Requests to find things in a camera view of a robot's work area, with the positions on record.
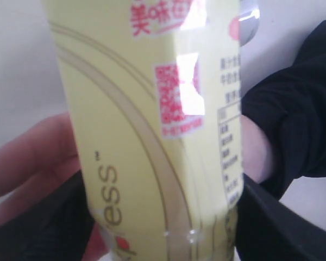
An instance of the curved line design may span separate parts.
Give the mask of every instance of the curved line design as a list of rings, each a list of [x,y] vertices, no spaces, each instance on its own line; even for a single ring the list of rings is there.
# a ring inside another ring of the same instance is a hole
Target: curved line design
[[[187,235],[192,222],[182,186],[158,137],[130,99],[104,74],[72,52],[57,46],[58,57],[92,80],[122,111],[142,141],[155,170],[165,209],[168,260],[191,260]]]
[[[98,50],[102,54],[105,54],[112,61],[117,63],[121,68],[123,68],[128,74],[130,74],[141,87],[143,87],[144,91],[151,97],[153,100],[156,100],[155,92],[152,92],[154,83],[151,82],[142,72],[140,72],[135,66],[133,66],[129,61],[125,60],[122,56],[111,50],[109,47],[99,43],[98,41],[89,38],[75,30],[66,28],[59,24],[49,21],[52,32],[61,34],[64,36],[69,36],[75,40],[83,42],[94,49]]]

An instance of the white wall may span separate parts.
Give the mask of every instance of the white wall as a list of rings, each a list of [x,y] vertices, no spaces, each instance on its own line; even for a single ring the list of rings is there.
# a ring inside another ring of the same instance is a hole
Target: white wall
[[[242,50],[243,89],[292,63],[326,19],[326,0],[259,0],[261,25]],[[37,0],[0,0],[0,146],[66,110],[47,23]],[[294,182],[283,202],[326,229],[326,179]]]

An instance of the red qr code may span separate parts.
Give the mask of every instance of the red qr code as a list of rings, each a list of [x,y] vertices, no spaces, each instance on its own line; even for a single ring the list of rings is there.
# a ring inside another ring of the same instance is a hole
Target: red qr code
[[[191,67],[183,71],[181,65]],[[193,92],[200,97],[198,61],[194,63],[171,63],[155,67],[156,87],[158,90],[160,119],[164,138],[178,138],[200,128],[203,125],[203,115],[186,113],[181,89],[191,86]]]

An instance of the qr code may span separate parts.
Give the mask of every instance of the qr code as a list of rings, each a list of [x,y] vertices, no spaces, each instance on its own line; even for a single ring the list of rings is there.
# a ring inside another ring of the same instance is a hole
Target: qr code
[[[200,91],[198,60],[188,63],[190,60],[191,57],[182,55],[176,63],[155,67],[164,138],[178,138],[203,126],[205,108]]]

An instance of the hand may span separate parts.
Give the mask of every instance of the hand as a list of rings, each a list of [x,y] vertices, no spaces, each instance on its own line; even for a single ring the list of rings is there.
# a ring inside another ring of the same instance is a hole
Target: hand
[[[67,113],[47,118],[0,149],[0,225],[24,213],[80,169]],[[83,261],[96,261],[105,245],[96,226]]]

